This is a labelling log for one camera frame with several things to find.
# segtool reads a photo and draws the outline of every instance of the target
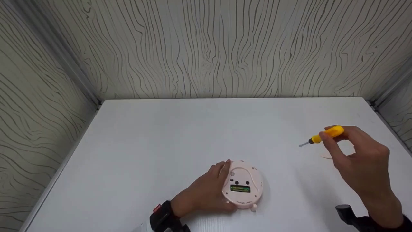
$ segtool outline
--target table surface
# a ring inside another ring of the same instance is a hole
[[[27,231],[131,232],[226,159],[261,171],[258,209],[192,215],[184,220],[192,231],[356,231],[335,206],[367,211],[321,157],[324,146],[298,147],[334,124],[356,125],[389,147],[393,191],[412,215],[412,158],[363,98],[107,100]]]

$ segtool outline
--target round device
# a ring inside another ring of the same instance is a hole
[[[222,193],[240,209],[256,211],[257,201],[262,196],[263,179],[259,171],[243,160],[232,161]]]

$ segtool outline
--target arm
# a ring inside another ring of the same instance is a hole
[[[389,149],[355,126],[344,126],[336,138],[319,133],[330,152],[336,169],[345,182],[359,195],[371,218],[383,228],[402,225],[402,205],[392,192],[389,181]],[[355,153],[346,156],[337,142],[349,140]]]
[[[231,161],[222,161],[212,165],[205,174],[197,178],[187,189],[177,194],[170,205],[173,214],[183,218],[195,211],[214,213],[232,213],[236,206],[226,203],[222,188],[229,174]],[[150,221],[142,223],[132,232],[151,232]]]

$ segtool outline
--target wood grain wallpaper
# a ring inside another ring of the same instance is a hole
[[[0,1],[0,231],[17,231],[96,107]]]
[[[370,99],[412,55],[410,0],[39,0],[104,99]]]
[[[412,81],[392,95],[379,112],[412,151]]]

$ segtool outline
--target screwdriver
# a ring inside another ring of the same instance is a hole
[[[334,138],[336,136],[341,135],[344,132],[344,129],[342,126],[336,125],[336,126],[333,126],[325,130],[324,132],[328,134],[330,137]],[[299,145],[299,147],[303,147],[307,144],[321,143],[321,141],[322,141],[321,137],[319,136],[319,134],[317,134],[317,135],[312,136],[312,138],[310,138],[308,142]]]

